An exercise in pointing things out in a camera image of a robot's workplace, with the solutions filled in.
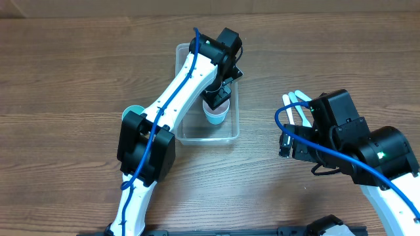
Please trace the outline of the blue plastic cup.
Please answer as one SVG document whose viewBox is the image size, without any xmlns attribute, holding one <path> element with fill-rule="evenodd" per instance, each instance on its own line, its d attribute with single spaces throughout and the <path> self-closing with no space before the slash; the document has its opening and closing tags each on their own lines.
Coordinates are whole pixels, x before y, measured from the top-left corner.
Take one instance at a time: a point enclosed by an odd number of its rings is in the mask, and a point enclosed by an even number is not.
<svg viewBox="0 0 420 236">
<path fill-rule="evenodd" d="M 213 124 L 213 125 L 219 125 L 219 124 L 221 124 L 224 120 L 225 120 L 225 118 L 226 118 L 226 115 L 225 116 L 219 116 L 219 117 L 209 117 L 209 116 L 206 116 L 206 118 L 207 118 L 207 120 L 211 123 L 211 124 Z"/>
</svg>

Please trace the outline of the pink plastic cup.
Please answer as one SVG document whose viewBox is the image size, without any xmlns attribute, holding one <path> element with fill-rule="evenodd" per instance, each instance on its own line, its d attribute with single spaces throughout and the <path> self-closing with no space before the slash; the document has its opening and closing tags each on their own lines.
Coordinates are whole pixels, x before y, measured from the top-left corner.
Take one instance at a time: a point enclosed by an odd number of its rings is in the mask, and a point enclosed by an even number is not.
<svg viewBox="0 0 420 236">
<path fill-rule="evenodd" d="M 225 116 L 230 107 L 230 100 L 223 102 L 218 108 L 211 109 L 206 101 L 203 101 L 203 110 L 206 116 L 209 117 L 219 117 Z"/>
</svg>

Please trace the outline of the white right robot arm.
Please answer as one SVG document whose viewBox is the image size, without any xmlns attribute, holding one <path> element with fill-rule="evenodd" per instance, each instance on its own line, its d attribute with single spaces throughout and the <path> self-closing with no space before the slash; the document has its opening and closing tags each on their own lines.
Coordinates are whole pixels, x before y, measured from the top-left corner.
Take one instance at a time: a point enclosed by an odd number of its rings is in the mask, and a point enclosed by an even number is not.
<svg viewBox="0 0 420 236">
<path fill-rule="evenodd" d="M 371 131 L 344 89 L 315 99 L 296 90 L 282 101 L 274 115 L 281 157 L 314 163 L 315 176 L 320 167 L 350 176 L 387 235 L 419 234 L 419 162 L 397 128 Z"/>
</svg>

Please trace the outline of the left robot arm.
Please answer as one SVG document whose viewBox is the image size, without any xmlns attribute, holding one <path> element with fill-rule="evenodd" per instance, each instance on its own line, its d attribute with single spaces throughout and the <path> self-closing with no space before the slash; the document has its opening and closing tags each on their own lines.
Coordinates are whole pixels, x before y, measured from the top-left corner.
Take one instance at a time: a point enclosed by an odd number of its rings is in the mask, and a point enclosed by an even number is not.
<svg viewBox="0 0 420 236">
<path fill-rule="evenodd" d="M 237 67 L 242 53 L 239 33 L 224 28 L 212 39 L 196 30 L 182 69 L 159 98 L 142 111 L 125 109 L 117 147 L 121 200 L 105 235 L 143 233 L 153 190 L 175 161 L 174 131 L 197 98 L 219 117 L 229 110 L 230 85 L 243 75 Z"/>
</svg>

